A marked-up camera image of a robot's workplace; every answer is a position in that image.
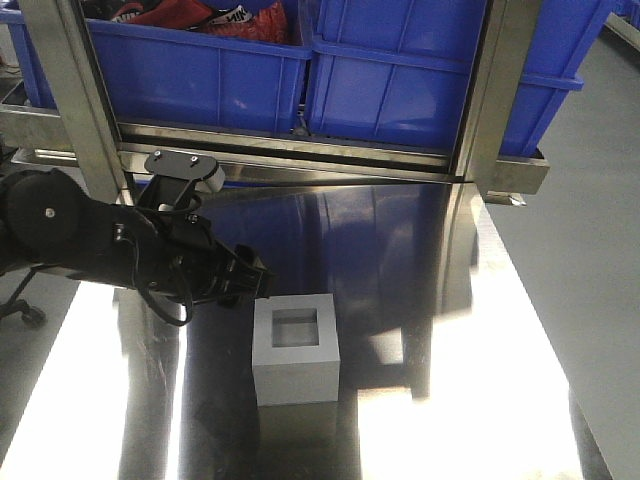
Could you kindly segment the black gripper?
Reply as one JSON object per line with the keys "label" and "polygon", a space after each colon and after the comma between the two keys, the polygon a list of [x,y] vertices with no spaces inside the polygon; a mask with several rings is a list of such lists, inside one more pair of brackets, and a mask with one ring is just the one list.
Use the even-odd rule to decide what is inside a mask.
{"label": "black gripper", "polygon": [[251,247],[237,244],[234,250],[216,240],[211,222],[193,212],[151,212],[150,219],[163,241],[152,261],[149,302],[167,299],[182,305],[217,302],[236,307],[246,299],[268,298],[275,275]]}

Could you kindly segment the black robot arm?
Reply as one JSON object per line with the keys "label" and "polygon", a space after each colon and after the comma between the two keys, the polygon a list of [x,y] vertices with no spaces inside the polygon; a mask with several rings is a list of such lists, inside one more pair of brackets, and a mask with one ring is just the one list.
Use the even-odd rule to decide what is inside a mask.
{"label": "black robot arm", "polygon": [[273,279],[250,248],[216,240],[205,217],[100,202],[58,169],[1,181],[1,270],[26,267],[182,305],[266,298]]}

